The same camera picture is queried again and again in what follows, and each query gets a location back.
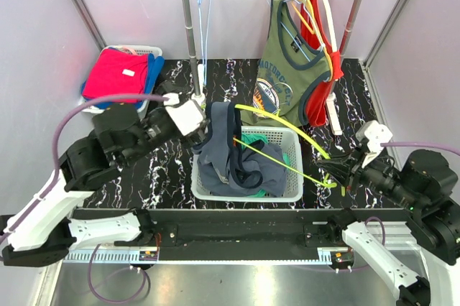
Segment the navy blue tank top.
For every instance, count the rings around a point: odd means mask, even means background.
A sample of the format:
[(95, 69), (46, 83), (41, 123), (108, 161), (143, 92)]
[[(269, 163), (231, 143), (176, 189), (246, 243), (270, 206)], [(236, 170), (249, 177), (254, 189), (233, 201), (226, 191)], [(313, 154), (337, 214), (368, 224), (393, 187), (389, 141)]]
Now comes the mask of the navy blue tank top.
[(230, 102), (206, 105), (206, 139), (194, 147), (198, 175), (205, 189), (220, 197), (280, 197), (287, 184), (281, 148), (257, 139), (242, 146), (239, 109)]

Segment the olive green tank top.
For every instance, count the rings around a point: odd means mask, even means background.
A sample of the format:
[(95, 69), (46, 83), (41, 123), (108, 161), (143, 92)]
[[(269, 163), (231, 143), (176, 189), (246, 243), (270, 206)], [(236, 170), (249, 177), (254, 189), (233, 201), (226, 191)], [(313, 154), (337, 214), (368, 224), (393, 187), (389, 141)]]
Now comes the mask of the olive green tank top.
[(251, 105), (299, 127), (308, 125), (302, 115), (303, 102), (312, 81), (308, 72), (318, 55), (294, 23), (287, 4), (270, 0), (270, 25)]

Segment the light blue wire hanger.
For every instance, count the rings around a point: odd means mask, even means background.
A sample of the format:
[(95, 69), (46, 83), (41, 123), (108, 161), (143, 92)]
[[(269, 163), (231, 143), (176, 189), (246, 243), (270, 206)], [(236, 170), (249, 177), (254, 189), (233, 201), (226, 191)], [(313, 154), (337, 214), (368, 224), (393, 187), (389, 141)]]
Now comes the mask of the light blue wire hanger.
[(208, 40), (211, 21), (212, 0), (196, 0), (198, 6), (198, 24), (200, 32), (201, 58), (203, 65), (203, 84), (207, 84)]

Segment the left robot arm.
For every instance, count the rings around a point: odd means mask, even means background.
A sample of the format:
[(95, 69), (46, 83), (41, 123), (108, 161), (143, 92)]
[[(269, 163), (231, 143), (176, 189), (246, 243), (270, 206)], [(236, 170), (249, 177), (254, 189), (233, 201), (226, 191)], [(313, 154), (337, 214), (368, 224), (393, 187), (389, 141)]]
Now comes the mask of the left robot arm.
[(112, 218), (77, 220), (70, 212), (83, 200), (115, 180), (121, 169), (164, 143), (186, 146), (203, 141), (206, 116), (193, 100), (158, 106), (143, 119), (130, 103), (115, 103), (92, 118), (93, 131), (79, 139), (57, 161), (57, 170), (33, 200), (16, 215), (1, 217), (5, 266), (44, 267), (71, 251), (99, 244), (150, 246), (159, 238), (145, 210)]

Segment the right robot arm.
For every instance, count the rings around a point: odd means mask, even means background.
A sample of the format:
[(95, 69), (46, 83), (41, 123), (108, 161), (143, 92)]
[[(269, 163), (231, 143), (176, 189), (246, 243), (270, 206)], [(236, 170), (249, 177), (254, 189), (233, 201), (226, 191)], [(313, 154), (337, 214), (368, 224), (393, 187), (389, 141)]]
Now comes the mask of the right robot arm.
[(356, 149), (317, 164), (340, 185), (363, 185), (407, 212), (405, 225), (424, 254), (428, 276), (396, 259), (350, 209), (328, 219), (328, 241), (358, 253), (385, 282), (396, 305), (458, 305), (459, 204), (451, 198), (458, 175), (441, 153), (427, 149), (413, 151), (402, 170), (380, 159), (363, 161), (364, 152)]

